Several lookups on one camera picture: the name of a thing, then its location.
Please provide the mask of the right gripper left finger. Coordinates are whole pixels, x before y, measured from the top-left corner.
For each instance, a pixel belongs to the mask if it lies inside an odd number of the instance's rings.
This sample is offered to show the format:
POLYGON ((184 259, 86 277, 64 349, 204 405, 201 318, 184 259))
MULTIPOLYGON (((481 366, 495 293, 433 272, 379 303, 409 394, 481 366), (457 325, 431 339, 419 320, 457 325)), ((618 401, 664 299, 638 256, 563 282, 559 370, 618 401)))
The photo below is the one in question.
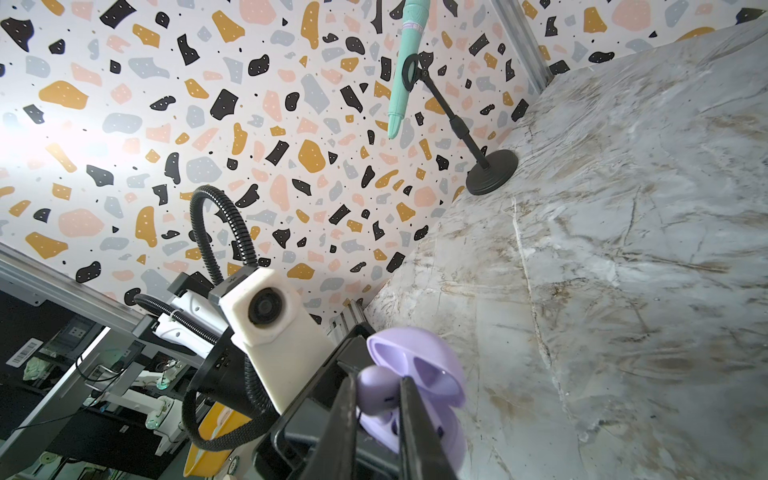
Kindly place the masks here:
POLYGON ((352 479, 357 428, 357 385, 355 377, 349 375, 340 386, 325 431, 301 479, 352 479))

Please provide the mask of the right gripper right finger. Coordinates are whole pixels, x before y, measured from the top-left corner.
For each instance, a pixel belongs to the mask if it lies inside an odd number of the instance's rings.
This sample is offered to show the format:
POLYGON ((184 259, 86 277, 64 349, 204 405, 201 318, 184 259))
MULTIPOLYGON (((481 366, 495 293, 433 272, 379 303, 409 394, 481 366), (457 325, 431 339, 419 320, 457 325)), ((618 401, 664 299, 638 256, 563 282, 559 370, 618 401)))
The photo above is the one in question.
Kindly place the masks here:
POLYGON ((415 381, 400 382, 399 475, 404 480, 456 480, 415 381))

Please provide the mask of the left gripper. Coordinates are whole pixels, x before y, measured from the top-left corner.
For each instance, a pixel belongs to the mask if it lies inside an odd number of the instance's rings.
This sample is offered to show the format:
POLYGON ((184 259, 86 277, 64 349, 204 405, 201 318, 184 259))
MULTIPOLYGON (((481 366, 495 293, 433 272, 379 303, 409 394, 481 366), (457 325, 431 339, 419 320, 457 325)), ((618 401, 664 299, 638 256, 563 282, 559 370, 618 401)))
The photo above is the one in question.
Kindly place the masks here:
POLYGON ((347 376, 371 366, 365 341, 375 333, 368 323, 354 326, 318 368, 252 455, 262 479, 297 479, 323 435, 332 404, 347 376))

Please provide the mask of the purple earbud charging case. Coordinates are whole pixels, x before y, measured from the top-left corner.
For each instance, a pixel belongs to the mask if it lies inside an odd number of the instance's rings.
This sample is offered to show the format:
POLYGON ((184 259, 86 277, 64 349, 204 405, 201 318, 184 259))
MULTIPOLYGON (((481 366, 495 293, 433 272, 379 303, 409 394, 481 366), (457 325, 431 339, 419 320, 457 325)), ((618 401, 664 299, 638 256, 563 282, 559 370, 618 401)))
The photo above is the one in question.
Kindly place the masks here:
MULTIPOLYGON (((456 411, 466 403, 466 377, 456 353, 436 334, 417 327, 393 327, 366 340, 372 365, 411 377, 452 468, 458 471, 467 451, 456 411)), ((389 450, 398 450, 399 406, 378 416, 363 414, 362 428, 389 450)))

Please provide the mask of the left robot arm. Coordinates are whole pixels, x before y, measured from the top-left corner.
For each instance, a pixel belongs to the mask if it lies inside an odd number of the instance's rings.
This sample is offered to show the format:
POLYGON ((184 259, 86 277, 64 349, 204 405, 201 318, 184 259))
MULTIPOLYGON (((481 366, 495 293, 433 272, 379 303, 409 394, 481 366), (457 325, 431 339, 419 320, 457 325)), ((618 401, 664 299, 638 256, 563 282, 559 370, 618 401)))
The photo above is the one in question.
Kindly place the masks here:
POLYGON ((238 208, 216 187, 193 192, 190 220, 206 274, 180 274, 168 301, 135 301, 146 331, 202 359, 181 402, 196 452, 252 444, 264 479, 395 478, 395 457, 368 434, 339 467, 329 456, 334 401, 371 362, 364 343, 373 328, 360 304, 330 330, 320 326, 286 278, 260 264, 238 208))

